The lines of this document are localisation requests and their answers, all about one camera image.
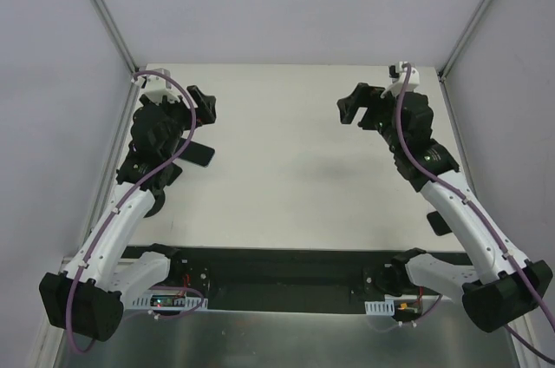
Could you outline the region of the black round-base clamp stand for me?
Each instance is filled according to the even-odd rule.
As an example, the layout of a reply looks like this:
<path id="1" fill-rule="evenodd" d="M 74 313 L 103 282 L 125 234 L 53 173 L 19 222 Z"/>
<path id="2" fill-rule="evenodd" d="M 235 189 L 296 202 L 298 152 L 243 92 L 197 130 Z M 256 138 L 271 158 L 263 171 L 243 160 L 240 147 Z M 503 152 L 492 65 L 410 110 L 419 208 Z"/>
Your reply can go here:
<path id="1" fill-rule="evenodd" d="M 164 192 L 160 192 L 158 195 L 154 197 L 154 204 L 144 215 L 144 218 L 146 219 L 146 218 L 155 216 L 164 207 L 165 203 L 166 203 L 166 194 Z"/>

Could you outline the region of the black folding phone stand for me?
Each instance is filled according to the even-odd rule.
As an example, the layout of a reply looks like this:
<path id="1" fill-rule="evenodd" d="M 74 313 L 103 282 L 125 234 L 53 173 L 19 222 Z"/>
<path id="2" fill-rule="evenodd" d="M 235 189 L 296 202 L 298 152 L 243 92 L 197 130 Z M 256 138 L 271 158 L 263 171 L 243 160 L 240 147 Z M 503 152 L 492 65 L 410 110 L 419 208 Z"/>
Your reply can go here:
<path id="1" fill-rule="evenodd" d="M 437 211 L 427 214 L 427 221 L 437 236 L 445 236 L 452 232 L 450 226 Z"/>

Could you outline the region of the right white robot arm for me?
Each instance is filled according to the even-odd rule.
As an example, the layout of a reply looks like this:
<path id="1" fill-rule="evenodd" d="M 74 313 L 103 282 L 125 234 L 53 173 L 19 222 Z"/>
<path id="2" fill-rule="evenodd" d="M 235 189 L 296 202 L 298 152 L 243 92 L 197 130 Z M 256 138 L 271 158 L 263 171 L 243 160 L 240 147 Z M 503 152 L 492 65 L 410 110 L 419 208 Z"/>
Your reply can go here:
<path id="1" fill-rule="evenodd" d="M 463 246 L 470 260 L 457 266 L 419 248 L 396 255 L 376 275 L 380 289 L 400 296 L 418 286 L 461 305 L 472 322 L 493 332 L 539 307 L 553 277 L 543 261 L 531 261 L 487 215 L 459 165 L 432 136 L 434 112 L 428 98 L 414 92 L 402 98 L 359 83 L 338 100 L 342 124 L 366 111 L 358 126 L 378 132 L 388 144 L 399 174 L 433 208 Z"/>

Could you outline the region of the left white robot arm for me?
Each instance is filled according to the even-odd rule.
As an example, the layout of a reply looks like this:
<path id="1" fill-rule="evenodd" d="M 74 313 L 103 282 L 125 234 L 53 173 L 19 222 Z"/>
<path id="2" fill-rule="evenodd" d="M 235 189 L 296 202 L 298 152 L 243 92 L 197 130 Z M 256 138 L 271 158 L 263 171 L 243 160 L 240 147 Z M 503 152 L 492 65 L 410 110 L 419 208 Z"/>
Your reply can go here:
<path id="1" fill-rule="evenodd" d="M 105 212 L 75 257 L 59 273 L 46 273 L 39 284 L 52 326 L 106 341 L 124 311 L 151 286 L 190 286 L 179 252 L 170 246 L 152 244 L 130 267 L 116 269 L 140 221 L 162 209 L 166 187 L 181 175 L 175 161 L 205 167 L 213 157 L 213 149 L 188 141 L 183 134 L 216 121 L 216 98 L 195 85 L 186 92 L 195 108 L 168 89 L 140 96 L 127 154 Z"/>

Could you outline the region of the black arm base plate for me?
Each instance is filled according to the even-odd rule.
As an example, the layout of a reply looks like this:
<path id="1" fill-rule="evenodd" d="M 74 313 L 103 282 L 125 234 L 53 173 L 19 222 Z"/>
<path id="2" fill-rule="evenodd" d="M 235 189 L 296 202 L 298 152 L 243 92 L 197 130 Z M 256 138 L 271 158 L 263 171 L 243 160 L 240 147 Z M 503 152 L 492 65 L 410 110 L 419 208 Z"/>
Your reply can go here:
<path id="1" fill-rule="evenodd" d="M 170 286 L 204 296 L 209 310 L 362 314 L 384 298 L 382 274 L 397 251 L 151 245 L 169 253 Z"/>

